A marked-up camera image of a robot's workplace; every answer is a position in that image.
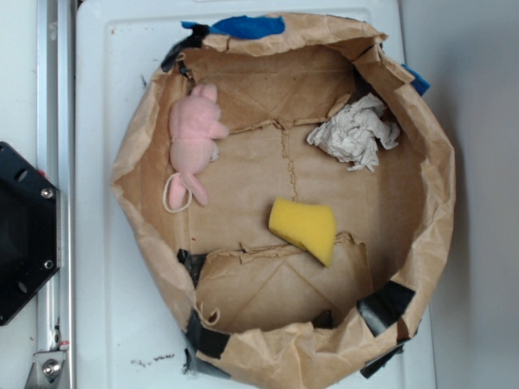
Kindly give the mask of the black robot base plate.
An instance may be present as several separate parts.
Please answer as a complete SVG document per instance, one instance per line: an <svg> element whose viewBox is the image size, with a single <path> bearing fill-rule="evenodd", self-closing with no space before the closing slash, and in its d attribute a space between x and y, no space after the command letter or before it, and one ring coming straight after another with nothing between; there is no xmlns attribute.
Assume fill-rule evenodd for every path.
<svg viewBox="0 0 519 389"><path fill-rule="evenodd" d="M58 189L1 142L1 324L58 270Z"/></svg>

